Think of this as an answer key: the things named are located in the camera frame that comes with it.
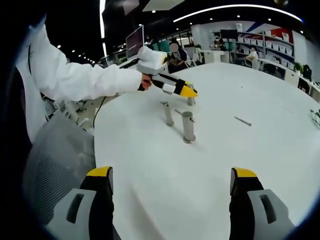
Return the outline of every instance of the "person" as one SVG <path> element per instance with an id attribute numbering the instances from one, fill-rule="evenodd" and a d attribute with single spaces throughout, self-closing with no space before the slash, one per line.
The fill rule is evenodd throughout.
<path id="1" fill-rule="evenodd" d="M 175 73 L 186 69 L 187 66 L 185 61 L 188 59 L 188 54 L 185 50 L 183 50 L 176 38 L 171 39 L 170 50 L 172 51 L 172 54 L 168 62 L 169 73 Z"/>
<path id="2" fill-rule="evenodd" d="M 29 29 L 31 33 L 24 41 L 16 68 L 23 81 L 26 128 L 31 143 L 47 122 L 40 93 L 52 100 L 80 101 L 136 91 L 140 87 L 147 90 L 151 86 L 150 76 L 134 69 L 67 63 L 63 52 L 48 39 L 45 18 Z"/>
<path id="3" fill-rule="evenodd" d="M 214 40 L 214 49 L 226 51 L 224 40 L 221 37 L 221 33 L 218 34 L 218 36 Z"/>
<path id="4" fill-rule="evenodd" d="M 251 52 L 246 57 L 236 58 L 234 63 L 237 65 L 245 65 L 245 59 L 250 60 L 252 63 L 257 62 L 259 59 L 258 53 L 254 47 L 251 48 Z"/>
<path id="5" fill-rule="evenodd" d="M 192 61 L 196 63 L 196 65 L 203 64 L 203 56 L 201 55 L 201 45 L 197 44 L 194 46 L 194 52 L 192 56 Z"/>

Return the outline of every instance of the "office desk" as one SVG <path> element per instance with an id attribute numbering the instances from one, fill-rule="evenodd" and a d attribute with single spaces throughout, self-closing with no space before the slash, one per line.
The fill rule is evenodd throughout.
<path id="1" fill-rule="evenodd" d="M 304 78 L 302 75 L 298 75 L 296 72 L 283 66 L 280 63 L 277 63 L 268 59 L 264 59 L 264 58 L 260 58 L 259 61 L 262 63 L 261 69 L 263 69 L 265 63 L 272 64 L 278 68 L 284 69 L 285 70 L 284 81 L 290 83 L 295 87 L 298 87 L 300 79 L 305 81 L 310 87 L 310 91 L 307 92 L 307 94 L 310 95 L 315 101 L 320 103 L 320 88 L 317 87 L 315 84 L 313 84 L 310 80 Z"/>
<path id="2" fill-rule="evenodd" d="M 194 84 L 195 106 L 152 86 L 102 106 L 95 120 L 96 166 L 113 166 L 114 226 L 123 240 L 226 240 L 230 172 L 257 173 L 298 224 L 319 190 L 318 103 L 274 76 L 228 63 L 175 73 Z M 174 126 L 165 123 L 169 101 Z M 184 143 L 192 111 L 196 141 Z M 241 118 L 252 126 L 238 121 Z"/>
<path id="3" fill-rule="evenodd" d="M 225 56 L 225 52 L 220 50 L 202 50 L 201 52 L 204 54 L 205 64 L 220 63 L 222 56 Z"/>

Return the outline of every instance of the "white sleeve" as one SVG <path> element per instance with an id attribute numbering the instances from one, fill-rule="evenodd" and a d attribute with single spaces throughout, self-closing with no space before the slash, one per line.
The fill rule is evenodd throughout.
<path id="1" fill-rule="evenodd" d="M 114 96 L 138 90 L 142 74 L 117 65 L 67 63 L 59 49 L 50 44 L 44 25 L 30 47 L 31 74 L 40 91 L 53 100 L 79 101 Z"/>

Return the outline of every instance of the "metal pin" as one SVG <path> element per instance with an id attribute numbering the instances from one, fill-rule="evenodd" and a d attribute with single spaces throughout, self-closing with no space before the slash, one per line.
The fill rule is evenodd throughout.
<path id="1" fill-rule="evenodd" d="M 194 133 L 194 123 L 196 120 L 193 118 L 193 113 L 190 111 L 180 112 L 177 109 L 175 111 L 182 116 L 183 141 L 187 144 L 193 143 L 196 140 Z"/>
<path id="2" fill-rule="evenodd" d="M 171 107 L 167 101 L 161 103 L 163 104 L 164 108 L 165 122 L 168 126 L 172 127 L 175 124 L 175 122 L 172 119 Z"/>
<path id="3" fill-rule="evenodd" d="M 249 127 L 251 127 L 251 126 L 252 126 L 252 124 L 251 124 L 251 123 L 246 122 L 245 120 L 242 120 L 241 118 L 238 118 L 238 117 L 236 117 L 236 116 L 234 116 L 234 118 L 235 118 L 235 119 L 237 119 L 237 120 L 239 120 L 240 122 L 242 122 L 242 123 L 244 123 L 244 124 L 247 124 Z"/>
<path id="4" fill-rule="evenodd" d="M 193 84 L 189 84 L 188 85 L 192 90 L 194 90 L 194 85 Z M 188 97 L 188 105 L 189 106 L 193 106 L 196 104 L 196 100 L 194 97 Z"/>

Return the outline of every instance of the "hand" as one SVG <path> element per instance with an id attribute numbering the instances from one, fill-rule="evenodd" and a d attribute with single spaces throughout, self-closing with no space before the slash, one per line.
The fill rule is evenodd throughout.
<path id="1" fill-rule="evenodd" d="M 152 79 L 149 75 L 142 73 L 141 85 L 145 90 L 148 90 L 152 85 Z"/>

